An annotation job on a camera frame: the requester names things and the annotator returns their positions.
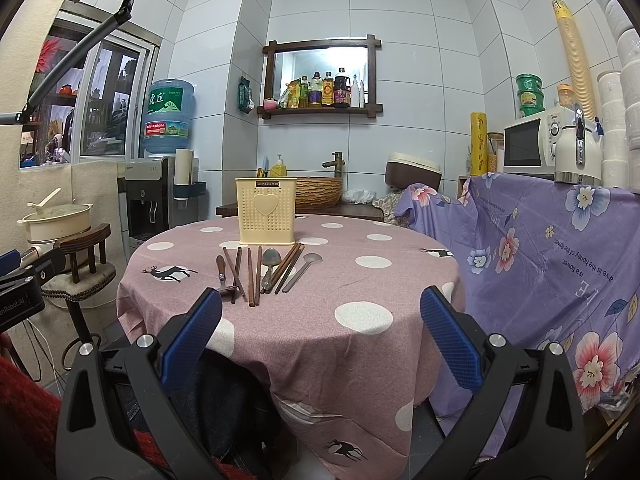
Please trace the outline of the wooden spoon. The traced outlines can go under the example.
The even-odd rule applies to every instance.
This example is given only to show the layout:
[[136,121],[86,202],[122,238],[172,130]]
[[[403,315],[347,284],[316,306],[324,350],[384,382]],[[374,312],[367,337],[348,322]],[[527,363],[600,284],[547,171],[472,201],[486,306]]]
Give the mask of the wooden spoon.
[[216,266],[218,272],[219,287],[217,288],[221,296],[228,294],[227,278],[226,278],[226,259],[222,255],[216,257]]

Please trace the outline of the yellow roll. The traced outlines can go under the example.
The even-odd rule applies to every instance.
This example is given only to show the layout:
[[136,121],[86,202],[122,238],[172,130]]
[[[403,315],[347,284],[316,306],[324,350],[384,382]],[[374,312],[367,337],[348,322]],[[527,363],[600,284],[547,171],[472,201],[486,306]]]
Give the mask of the yellow roll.
[[471,114],[470,175],[481,176],[488,169],[487,116],[483,112]]

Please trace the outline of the blue water jug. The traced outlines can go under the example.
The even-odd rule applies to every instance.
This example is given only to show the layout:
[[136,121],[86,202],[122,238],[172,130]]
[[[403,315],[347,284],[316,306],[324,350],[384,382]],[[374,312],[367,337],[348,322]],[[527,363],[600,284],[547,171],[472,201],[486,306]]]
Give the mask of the blue water jug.
[[142,130],[145,153],[175,154],[179,148],[188,148],[194,106],[194,87],[189,81],[154,81],[146,103]]

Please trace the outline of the beige plastic utensil holder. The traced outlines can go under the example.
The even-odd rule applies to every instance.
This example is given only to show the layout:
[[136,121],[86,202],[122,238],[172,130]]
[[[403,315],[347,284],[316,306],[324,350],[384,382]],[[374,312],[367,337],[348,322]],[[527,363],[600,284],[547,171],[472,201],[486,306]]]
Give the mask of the beige plastic utensil holder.
[[235,186],[242,245],[295,243],[295,178],[239,178]]

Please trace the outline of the yellow oil bottle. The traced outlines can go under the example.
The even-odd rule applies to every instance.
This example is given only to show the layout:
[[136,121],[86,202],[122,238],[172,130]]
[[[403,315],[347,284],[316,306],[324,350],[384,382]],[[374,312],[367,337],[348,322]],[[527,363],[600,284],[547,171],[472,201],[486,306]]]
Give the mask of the yellow oil bottle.
[[332,106],[334,103],[334,79],[331,72],[327,72],[322,81],[322,98],[323,106]]

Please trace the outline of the brown wooden chopstick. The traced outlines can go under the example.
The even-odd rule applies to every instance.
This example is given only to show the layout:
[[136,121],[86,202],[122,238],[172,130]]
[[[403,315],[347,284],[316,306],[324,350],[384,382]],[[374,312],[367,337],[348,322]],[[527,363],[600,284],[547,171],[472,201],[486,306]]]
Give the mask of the brown wooden chopstick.
[[293,261],[293,258],[297,254],[300,246],[302,246],[302,244],[295,243],[291,247],[291,249],[288,251],[288,253],[284,257],[282,262],[277,266],[276,272],[274,272],[272,274],[272,278],[271,278],[270,284],[264,288],[264,292],[269,294],[273,290],[273,287],[278,284],[278,281],[280,280],[280,278],[282,278],[282,275],[284,274],[285,270],[288,268],[290,263]]
[[255,292],[254,292],[254,305],[256,307],[259,306],[261,289],[262,289],[262,246],[258,246],[256,274],[255,274]]
[[254,283],[254,264],[252,250],[247,248],[247,278],[248,278],[248,305],[250,308],[255,307],[255,283]]
[[226,258],[227,264],[232,272],[233,275],[233,279],[234,279],[234,286],[238,289],[238,291],[241,294],[241,297],[243,298],[243,300],[245,302],[247,302],[247,296],[246,296],[246,292],[245,289],[243,287],[243,284],[241,282],[241,279],[239,277],[239,273],[238,271],[235,269],[235,264],[232,262],[228,248],[227,247],[223,247],[222,251],[224,252],[224,258]]

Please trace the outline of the woven pattern basin sink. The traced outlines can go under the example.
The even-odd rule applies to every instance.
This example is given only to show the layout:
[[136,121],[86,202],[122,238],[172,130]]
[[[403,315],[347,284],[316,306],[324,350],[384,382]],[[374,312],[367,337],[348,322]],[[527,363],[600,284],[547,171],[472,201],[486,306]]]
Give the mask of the woven pattern basin sink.
[[296,179],[295,206],[333,206],[340,202],[342,194],[342,179],[299,177]]

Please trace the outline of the grey metal spoon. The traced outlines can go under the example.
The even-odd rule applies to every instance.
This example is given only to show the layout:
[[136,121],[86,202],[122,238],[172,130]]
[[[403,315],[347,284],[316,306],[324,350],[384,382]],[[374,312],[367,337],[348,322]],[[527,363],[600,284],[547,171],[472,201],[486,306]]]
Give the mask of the grey metal spoon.
[[282,288],[282,292],[284,294],[289,292],[314,263],[321,262],[322,260],[323,258],[315,252],[310,252],[309,254],[304,255],[304,264],[296,271],[295,275],[286,282]]

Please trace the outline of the brown white rice cooker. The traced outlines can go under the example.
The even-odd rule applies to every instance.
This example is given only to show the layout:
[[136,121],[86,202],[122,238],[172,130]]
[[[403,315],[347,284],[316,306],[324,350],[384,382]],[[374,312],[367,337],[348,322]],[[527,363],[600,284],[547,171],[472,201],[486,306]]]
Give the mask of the brown white rice cooker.
[[439,164],[413,155],[392,153],[385,166],[385,183],[389,188],[404,190],[409,185],[422,183],[439,189],[442,170]]

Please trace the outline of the paper cup stack holder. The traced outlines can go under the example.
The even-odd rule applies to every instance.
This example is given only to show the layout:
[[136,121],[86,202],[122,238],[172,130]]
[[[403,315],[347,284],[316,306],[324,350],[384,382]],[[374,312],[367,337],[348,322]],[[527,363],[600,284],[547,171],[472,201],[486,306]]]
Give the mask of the paper cup stack holder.
[[194,151],[190,148],[178,148],[175,152],[174,186],[172,194],[175,200],[190,200],[203,196],[206,183],[194,177]]

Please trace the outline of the dark soy sauce bottle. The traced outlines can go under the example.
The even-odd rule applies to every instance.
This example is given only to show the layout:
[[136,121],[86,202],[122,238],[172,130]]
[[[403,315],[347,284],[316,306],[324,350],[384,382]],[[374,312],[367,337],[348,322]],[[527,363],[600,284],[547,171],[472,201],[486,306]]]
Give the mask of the dark soy sauce bottle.
[[333,84],[333,105],[335,107],[347,108],[350,101],[350,78],[346,74],[344,67],[340,67],[334,78]]

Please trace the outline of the white crumpled plastic bag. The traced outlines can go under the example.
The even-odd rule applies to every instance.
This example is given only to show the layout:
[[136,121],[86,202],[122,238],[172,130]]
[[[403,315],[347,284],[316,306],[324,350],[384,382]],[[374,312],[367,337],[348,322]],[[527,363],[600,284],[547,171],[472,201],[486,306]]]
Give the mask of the white crumpled plastic bag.
[[342,202],[351,205],[370,205],[376,200],[376,193],[368,190],[347,190],[342,195]]

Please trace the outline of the green hanging packet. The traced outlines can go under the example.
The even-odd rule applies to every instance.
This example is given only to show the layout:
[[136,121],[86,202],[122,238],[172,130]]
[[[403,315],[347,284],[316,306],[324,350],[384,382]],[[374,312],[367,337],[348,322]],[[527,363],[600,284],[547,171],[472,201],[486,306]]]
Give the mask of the green hanging packet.
[[241,76],[238,85],[238,109],[244,114],[250,114],[254,110],[255,104],[252,98],[252,89],[250,81]]

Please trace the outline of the steel spoon patterned handle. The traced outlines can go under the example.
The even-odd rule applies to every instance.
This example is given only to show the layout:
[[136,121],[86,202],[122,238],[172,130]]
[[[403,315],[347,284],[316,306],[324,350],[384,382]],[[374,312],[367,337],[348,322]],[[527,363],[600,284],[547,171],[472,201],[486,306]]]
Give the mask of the steel spoon patterned handle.
[[270,292],[272,287],[273,270],[280,266],[281,262],[282,257],[276,248],[268,248],[262,254],[262,265],[267,269],[265,275],[262,277],[262,291],[265,294]]

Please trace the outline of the green stacked cups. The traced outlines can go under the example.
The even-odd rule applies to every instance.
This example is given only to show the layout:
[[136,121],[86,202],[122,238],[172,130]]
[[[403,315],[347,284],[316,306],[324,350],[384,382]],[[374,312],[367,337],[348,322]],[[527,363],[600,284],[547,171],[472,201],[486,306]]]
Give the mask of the green stacked cups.
[[519,74],[515,78],[518,87],[518,109],[522,117],[544,111],[542,80],[534,74]]

